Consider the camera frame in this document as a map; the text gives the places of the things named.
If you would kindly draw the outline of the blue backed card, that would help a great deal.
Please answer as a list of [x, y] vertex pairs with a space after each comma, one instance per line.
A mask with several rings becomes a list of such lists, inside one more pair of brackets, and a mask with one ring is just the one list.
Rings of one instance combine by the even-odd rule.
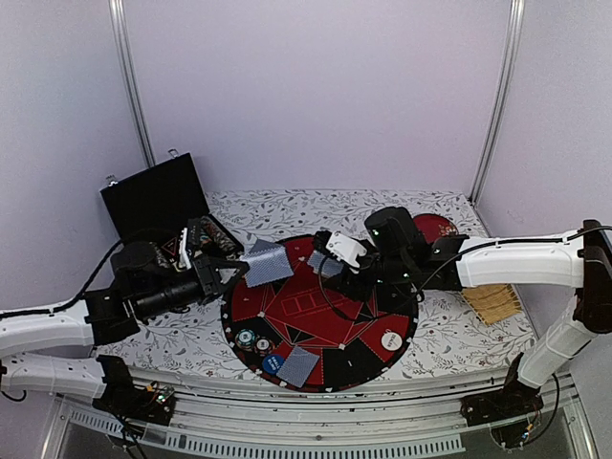
[[249, 265], [245, 281], [249, 288], [262, 286], [294, 275], [284, 245], [257, 239], [240, 260]]

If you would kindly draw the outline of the black poker chip case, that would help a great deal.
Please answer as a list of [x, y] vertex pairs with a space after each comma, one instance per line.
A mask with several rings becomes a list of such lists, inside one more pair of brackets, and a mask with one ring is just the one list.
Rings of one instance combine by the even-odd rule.
[[[101, 197], [120, 236], [137, 235], [153, 242], [169, 262], [178, 261], [179, 237], [189, 219], [211, 216], [195, 164], [190, 154], [176, 156], [164, 163], [125, 178], [104, 188]], [[235, 260], [202, 246], [195, 252]]]

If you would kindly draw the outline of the white dealer button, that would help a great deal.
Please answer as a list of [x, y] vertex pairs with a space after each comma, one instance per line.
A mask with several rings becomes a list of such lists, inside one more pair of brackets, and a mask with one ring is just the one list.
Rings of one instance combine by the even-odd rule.
[[400, 334], [393, 331], [385, 331], [381, 337], [382, 348], [389, 352], [396, 352], [403, 346], [403, 338]]

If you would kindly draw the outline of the woven bamboo tray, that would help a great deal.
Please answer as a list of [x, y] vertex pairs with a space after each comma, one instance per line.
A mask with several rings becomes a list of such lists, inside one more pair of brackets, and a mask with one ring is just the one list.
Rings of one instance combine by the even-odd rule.
[[510, 284], [467, 288], [462, 291], [462, 297], [487, 326], [522, 312], [521, 302]]

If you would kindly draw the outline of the poker chip stack teal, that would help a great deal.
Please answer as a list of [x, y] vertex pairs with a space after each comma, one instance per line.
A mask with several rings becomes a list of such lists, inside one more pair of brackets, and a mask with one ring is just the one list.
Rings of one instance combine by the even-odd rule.
[[251, 329], [242, 329], [235, 336], [236, 346], [247, 352], [253, 352], [256, 349], [258, 335]]

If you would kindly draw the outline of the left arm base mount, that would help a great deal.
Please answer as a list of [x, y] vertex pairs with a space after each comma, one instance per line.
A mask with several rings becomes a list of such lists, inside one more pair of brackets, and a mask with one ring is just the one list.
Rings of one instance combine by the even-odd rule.
[[92, 406], [118, 418], [169, 426], [176, 405], [175, 393], [174, 386], [158, 382], [146, 387], [112, 382], [92, 401]]

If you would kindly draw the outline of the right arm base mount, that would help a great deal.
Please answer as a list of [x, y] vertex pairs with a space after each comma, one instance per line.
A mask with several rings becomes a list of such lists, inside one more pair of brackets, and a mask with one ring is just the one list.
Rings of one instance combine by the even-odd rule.
[[462, 398], [460, 414], [468, 426], [501, 422], [490, 428], [491, 437], [499, 447], [513, 449], [528, 443], [543, 406], [538, 389], [504, 387]]

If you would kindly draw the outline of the poker chip stack red top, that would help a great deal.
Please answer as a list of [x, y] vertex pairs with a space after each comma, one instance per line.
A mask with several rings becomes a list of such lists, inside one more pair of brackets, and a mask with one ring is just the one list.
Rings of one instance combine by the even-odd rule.
[[270, 355], [274, 350], [274, 342], [266, 337], [258, 337], [253, 345], [253, 351], [260, 357]]

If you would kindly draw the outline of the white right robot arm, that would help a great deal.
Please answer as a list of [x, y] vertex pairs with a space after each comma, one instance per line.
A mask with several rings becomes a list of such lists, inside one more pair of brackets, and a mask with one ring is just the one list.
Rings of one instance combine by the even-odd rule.
[[350, 280], [426, 290], [461, 291], [496, 284], [574, 289], [573, 301], [545, 336], [517, 357], [494, 397], [494, 408], [515, 416], [561, 366], [598, 335], [611, 331], [611, 228], [586, 220], [560, 234], [482, 238], [446, 236], [429, 244], [406, 208], [383, 208], [365, 221], [371, 240], [338, 231], [325, 244]]

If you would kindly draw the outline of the floral table cloth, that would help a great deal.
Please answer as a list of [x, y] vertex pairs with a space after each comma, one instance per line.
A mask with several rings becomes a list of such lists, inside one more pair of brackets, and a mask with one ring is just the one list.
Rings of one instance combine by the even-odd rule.
[[[212, 214], [245, 247], [258, 239], [275, 241], [319, 229], [364, 238], [365, 218], [387, 206], [405, 207], [413, 216], [441, 215], [462, 234], [486, 234], [467, 198], [456, 192], [229, 191], [210, 192], [207, 200]], [[194, 306], [182, 315], [156, 318], [137, 335], [98, 351], [144, 370], [204, 379], [256, 380], [231, 351], [220, 318], [219, 302]], [[535, 342], [536, 334], [524, 313], [486, 325], [461, 295], [429, 292], [420, 306], [413, 342], [381, 378], [410, 381], [505, 369]]]

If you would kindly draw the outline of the red floral round plate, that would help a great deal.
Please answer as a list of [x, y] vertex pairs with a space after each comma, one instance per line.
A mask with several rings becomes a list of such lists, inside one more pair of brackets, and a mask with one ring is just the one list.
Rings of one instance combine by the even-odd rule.
[[424, 213], [413, 218], [416, 227], [424, 235], [428, 243], [440, 237], [459, 234], [455, 225], [446, 217], [433, 213]]

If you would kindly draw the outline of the blue backed dealt cards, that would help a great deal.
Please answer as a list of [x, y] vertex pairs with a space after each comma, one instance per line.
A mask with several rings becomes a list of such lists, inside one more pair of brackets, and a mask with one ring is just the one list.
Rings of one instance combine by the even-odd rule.
[[314, 371], [318, 361], [319, 355], [297, 346], [284, 360], [276, 376], [287, 384], [301, 388]]

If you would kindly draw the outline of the blue playing card deck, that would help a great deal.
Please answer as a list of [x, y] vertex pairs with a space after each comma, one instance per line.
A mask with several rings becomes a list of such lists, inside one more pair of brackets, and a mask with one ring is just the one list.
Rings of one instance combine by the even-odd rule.
[[315, 275], [330, 278], [341, 274], [343, 265], [333, 257], [328, 257], [319, 251], [313, 251], [307, 261], [307, 265], [313, 269]]

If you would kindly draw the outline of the left aluminium frame post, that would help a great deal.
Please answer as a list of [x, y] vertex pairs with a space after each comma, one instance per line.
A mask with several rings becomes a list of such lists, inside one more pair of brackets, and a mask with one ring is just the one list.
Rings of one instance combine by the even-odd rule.
[[120, 64], [121, 77], [134, 127], [136, 129], [138, 143], [142, 152], [143, 162], [146, 168], [151, 168], [156, 165], [156, 159], [142, 108], [137, 75], [129, 42], [124, 2], [121, 0], [109, 0], [108, 6]]

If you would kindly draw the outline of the blue small blind button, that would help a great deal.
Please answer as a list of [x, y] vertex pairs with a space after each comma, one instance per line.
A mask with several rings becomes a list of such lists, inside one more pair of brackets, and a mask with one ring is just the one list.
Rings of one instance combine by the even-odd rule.
[[285, 360], [282, 356], [271, 354], [262, 360], [262, 368], [266, 373], [276, 375], [283, 366], [284, 362]]

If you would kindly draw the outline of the aluminium frame post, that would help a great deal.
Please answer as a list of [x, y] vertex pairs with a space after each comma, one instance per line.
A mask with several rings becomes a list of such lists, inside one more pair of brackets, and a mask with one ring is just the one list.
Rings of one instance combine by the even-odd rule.
[[470, 189], [469, 200], [476, 208], [480, 203], [492, 167], [493, 155], [501, 132], [507, 99], [511, 92], [514, 68], [520, 48], [522, 25], [525, 13], [524, 0], [512, 0], [506, 30], [501, 69], [493, 99], [492, 113], [487, 128], [476, 174]]
[[151, 168], [156, 165], [156, 159], [142, 108], [137, 75], [129, 42], [124, 2], [121, 0], [109, 0], [108, 6], [120, 64], [121, 77], [134, 127], [136, 129], [138, 143], [142, 152], [143, 162], [146, 168]]

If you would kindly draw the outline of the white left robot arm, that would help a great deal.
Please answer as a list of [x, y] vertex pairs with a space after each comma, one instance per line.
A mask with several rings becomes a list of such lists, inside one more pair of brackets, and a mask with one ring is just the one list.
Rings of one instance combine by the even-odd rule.
[[249, 270], [240, 260], [182, 252], [171, 263], [152, 242], [136, 241], [105, 255], [114, 280], [106, 289], [83, 287], [73, 299], [1, 314], [1, 388], [105, 398], [122, 415], [142, 407], [124, 361], [114, 356], [50, 357], [65, 346], [98, 347], [127, 339], [151, 318], [230, 291]]

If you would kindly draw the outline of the poker chip row right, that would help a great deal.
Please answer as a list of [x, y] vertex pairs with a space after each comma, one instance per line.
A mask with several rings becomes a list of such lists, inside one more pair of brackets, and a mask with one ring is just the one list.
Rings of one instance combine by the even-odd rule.
[[243, 246], [211, 216], [203, 216], [200, 222], [203, 247], [223, 256], [235, 256], [243, 251]]

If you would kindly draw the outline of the round red black poker mat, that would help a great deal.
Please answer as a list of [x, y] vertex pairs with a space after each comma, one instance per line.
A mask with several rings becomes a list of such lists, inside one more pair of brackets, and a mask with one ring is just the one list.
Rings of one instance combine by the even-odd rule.
[[[389, 294], [353, 301], [320, 285], [307, 265], [313, 239], [307, 234], [280, 240], [294, 275], [254, 288], [240, 281], [220, 307], [222, 328], [230, 350], [256, 376], [300, 392], [337, 392], [377, 379], [404, 356], [416, 332], [419, 307], [416, 301]], [[266, 373], [266, 356], [236, 346], [235, 336], [242, 329], [271, 339], [271, 354], [284, 360], [297, 346], [319, 355], [306, 383], [298, 388]], [[387, 330], [402, 336], [400, 350], [383, 349], [381, 337]]]

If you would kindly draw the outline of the right aluminium frame post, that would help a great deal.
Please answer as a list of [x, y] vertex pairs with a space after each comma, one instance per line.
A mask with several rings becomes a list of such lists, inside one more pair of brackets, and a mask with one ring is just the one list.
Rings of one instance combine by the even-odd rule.
[[507, 99], [511, 92], [514, 68], [520, 48], [522, 25], [525, 13], [524, 0], [512, 0], [506, 30], [501, 69], [493, 99], [492, 113], [487, 128], [476, 174], [470, 189], [469, 200], [476, 208], [480, 203], [492, 167], [493, 155], [501, 132]]

